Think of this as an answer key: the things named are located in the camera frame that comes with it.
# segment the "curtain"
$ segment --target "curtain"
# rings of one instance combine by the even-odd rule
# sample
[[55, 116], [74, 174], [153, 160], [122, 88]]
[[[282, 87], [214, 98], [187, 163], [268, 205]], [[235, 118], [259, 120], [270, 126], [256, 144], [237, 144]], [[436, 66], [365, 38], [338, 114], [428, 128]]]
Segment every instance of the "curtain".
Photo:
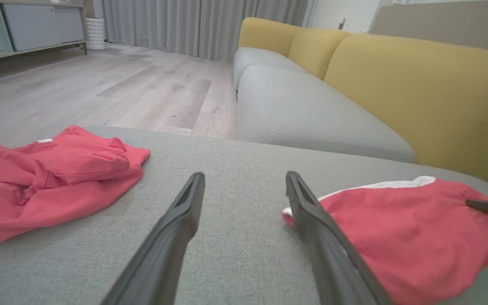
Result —
[[308, 0], [103, 0], [108, 42], [232, 61], [246, 17], [302, 25]]

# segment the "wooden floor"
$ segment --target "wooden floor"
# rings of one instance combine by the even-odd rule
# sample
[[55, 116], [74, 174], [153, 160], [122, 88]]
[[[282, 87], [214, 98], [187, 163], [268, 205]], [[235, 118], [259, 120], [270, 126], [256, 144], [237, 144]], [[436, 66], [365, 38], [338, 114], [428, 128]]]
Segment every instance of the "wooden floor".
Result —
[[0, 144], [8, 147], [70, 125], [227, 139], [236, 129], [229, 62], [109, 44], [87, 56], [62, 50], [0, 66]]

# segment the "white planter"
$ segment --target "white planter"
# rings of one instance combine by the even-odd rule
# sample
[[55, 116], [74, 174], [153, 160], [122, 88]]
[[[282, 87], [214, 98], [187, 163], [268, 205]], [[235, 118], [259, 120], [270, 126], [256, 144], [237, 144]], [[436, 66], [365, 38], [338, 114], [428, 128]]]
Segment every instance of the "white planter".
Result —
[[101, 51], [106, 50], [105, 46], [105, 20], [86, 18], [88, 24], [89, 40], [87, 45], [88, 50]]

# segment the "gray seat cushion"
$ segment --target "gray seat cushion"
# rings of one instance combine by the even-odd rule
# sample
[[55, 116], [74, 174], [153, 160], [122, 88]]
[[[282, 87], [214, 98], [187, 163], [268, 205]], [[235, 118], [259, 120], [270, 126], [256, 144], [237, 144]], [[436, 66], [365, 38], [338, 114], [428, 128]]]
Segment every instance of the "gray seat cushion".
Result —
[[238, 91], [238, 139], [415, 162], [408, 143], [381, 120], [305, 73], [251, 66]]
[[247, 67], [254, 64], [266, 64], [273, 67], [288, 69], [291, 71], [306, 73], [304, 68], [296, 64], [291, 59], [278, 54], [277, 52], [258, 48], [240, 48], [236, 51], [233, 61], [233, 72], [235, 78], [235, 88], [238, 89], [240, 76]]
[[[113, 205], [0, 244], [0, 304], [98, 304], [188, 177], [204, 172], [205, 197], [188, 245], [175, 304], [319, 304], [310, 261], [285, 225], [285, 174], [315, 195], [420, 175], [478, 178], [416, 164], [150, 131], [93, 127], [151, 150], [144, 177]], [[449, 304], [488, 304], [488, 269]]]

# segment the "red cloth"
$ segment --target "red cloth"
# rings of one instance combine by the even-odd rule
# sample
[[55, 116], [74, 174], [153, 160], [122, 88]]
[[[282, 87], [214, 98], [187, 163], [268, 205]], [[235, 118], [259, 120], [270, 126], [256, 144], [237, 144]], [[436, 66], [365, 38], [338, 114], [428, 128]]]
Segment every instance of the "red cloth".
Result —
[[320, 203], [395, 303], [418, 305], [455, 297], [488, 266], [488, 215], [466, 199], [488, 201], [464, 183], [422, 176], [339, 191]]
[[142, 178], [149, 155], [77, 126], [53, 142], [0, 146], [0, 243], [110, 206]]

